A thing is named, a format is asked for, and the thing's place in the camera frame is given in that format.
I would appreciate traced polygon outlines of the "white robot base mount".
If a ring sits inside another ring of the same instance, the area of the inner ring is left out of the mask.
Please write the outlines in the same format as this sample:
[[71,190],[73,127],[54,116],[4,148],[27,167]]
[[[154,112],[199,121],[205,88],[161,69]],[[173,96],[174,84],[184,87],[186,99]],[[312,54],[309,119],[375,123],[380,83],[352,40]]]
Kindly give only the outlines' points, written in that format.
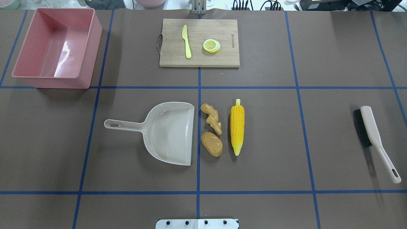
[[156,229],[239,229],[238,219],[161,219]]

